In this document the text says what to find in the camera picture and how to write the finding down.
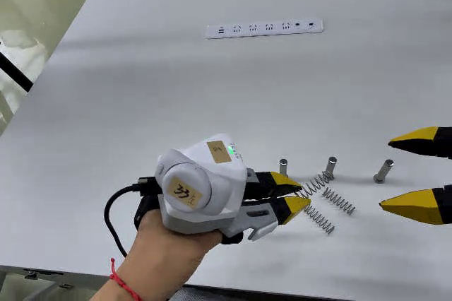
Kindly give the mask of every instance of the electrical outlet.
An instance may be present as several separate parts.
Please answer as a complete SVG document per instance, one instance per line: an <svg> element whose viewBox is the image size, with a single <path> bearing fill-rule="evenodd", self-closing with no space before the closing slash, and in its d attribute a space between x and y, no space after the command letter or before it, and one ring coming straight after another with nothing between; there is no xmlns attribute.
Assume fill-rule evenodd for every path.
<svg viewBox="0 0 452 301"><path fill-rule="evenodd" d="M206 30L206 38L290 35L321 32L323 32L323 21L321 19L303 18L298 20L292 19L274 22L267 21L209 25Z"/></svg>

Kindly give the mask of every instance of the metal cylinder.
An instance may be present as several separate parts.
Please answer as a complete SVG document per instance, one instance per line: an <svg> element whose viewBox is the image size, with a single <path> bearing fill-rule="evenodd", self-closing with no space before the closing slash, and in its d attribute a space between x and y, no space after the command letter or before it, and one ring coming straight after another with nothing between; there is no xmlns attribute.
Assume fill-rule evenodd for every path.
<svg viewBox="0 0 452 301"><path fill-rule="evenodd" d="M329 172L331 174L331 179L334 179L333 171L334 171L334 167L336 166L337 161L338 161L338 159L335 158L334 156L331 156L328 159L328 164L326 165L325 171Z"/></svg>
<svg viewBox="0 0 452 301"><path fill-rule="evenodd" d="M280 160L280 174L287 177L287 160L285 158Z"/></svg>
<svg viewBox="0 0 452 301"><path fill-rule="evenodd" d="M388 159L384 161L383 165L380 168L380 171L374 175L374 181L376 183L384 183L386 175L389 173L389 170L394 166L394 161Z"/></svg>

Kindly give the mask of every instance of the metal spring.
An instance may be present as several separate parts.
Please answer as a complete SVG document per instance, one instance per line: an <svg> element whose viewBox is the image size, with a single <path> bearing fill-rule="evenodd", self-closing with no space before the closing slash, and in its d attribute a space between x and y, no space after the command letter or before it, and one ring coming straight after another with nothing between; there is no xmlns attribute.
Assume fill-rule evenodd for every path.
<svg viewBox="0 0 452 301"><path fill-rule="evenodd" d="M315 192L326 186L332 179L334 179L333 174L330 172L322 172L321 174L318 174L310 179L308 183L305 183L304 185L302 184L300 189L296 191L295 194L298 197L308 199Z"/></svg>
<svg viewBox="0 0 452 301"><path fill-rule="evenodd" d="M325 216L322 216L322 214L315 209L311 204L306 206L304 209L304 212L315 222L317 225L319 225L320 228L325 230L326 234L330 235L334 230L334 225L331 224L330 221Z"/></svg>
<svg viewBox="0 0 452 301"><path fill-rule="evenodd" d="M333 202L348 215L352 215L353 211L355 211L355 206L353 206L349 201L346 201L343 197L339 196L339 194L333 191L330 187L326 187L322 196Z"/></svg>

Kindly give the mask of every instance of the label sticker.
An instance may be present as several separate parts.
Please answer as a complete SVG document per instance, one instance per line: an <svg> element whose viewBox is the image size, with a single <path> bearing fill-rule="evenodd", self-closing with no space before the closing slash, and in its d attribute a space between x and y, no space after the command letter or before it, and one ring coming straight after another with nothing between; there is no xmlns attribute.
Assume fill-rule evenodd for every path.
<svg viewBox="0 0 452 301"><path fill-rule="evenodd" d="M188 184L183 183L183 181L177 177L173 177L169 183L167 193L192 209L196 208L199 200L203 197L199 191Z"/></svg>
<svg viewBox="0 0 452 301"><path fill-rule="evenodd" d="M223 141L207 142L207 146L210 149L210 153L212 154L215 163L231 162L231 157L229 156Z"/></svg>

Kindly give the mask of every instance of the wrist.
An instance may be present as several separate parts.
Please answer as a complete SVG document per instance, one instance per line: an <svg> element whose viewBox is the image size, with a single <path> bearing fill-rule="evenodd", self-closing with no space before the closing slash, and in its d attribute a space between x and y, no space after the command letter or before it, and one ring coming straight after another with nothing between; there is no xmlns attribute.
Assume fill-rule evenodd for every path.
<svg viewBox="0 0 452 301"><path fill-rule="evenodd" d="M118 285L115 281L110 280L104 284L102 288L91 298L91 301L133 301L132 295Z"/></svg>

